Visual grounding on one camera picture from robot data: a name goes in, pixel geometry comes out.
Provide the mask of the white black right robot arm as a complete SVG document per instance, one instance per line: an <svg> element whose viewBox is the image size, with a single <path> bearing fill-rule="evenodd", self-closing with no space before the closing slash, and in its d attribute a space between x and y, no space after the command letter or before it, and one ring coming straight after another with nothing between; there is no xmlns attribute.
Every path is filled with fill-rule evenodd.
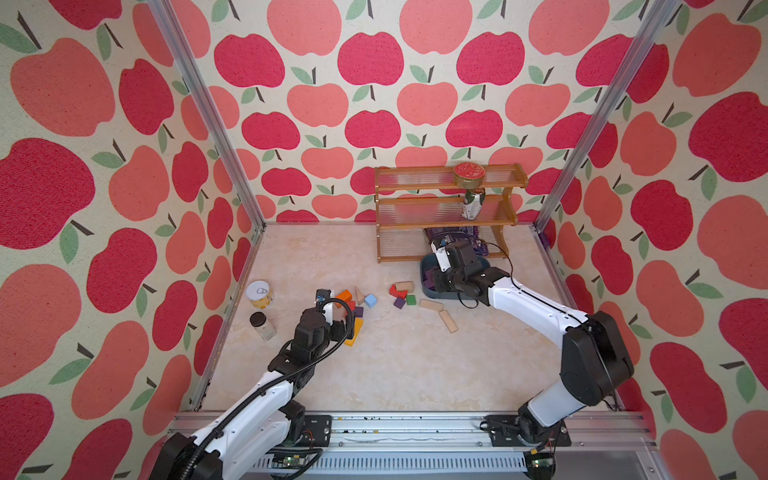
<svg viewBox="0 0 768 480"><path fill-rule="evenodd" d="M527 288L510 272L484 266L467 237L446 232L430 246L439 268L432 274L438 292L508 313L561 352L557 380L517 410L514 431L521 443L547 442L564 418L598 405L633 376L634 364L611 315L567 307Z"/></svg>

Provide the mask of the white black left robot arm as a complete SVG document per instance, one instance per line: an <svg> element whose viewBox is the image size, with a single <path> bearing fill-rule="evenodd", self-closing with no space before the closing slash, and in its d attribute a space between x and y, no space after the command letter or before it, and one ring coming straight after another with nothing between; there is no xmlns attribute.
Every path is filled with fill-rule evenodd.
<svg viewBox="0 0 768 480"><path fill-rule="evenodd" d="M316 293L257 384L234 406L191 436L179 432L161 447L151 479L240 479L255 463L305 431L305 407L296 395L316 367L352 338L355 308L328 290Z"/></svg>

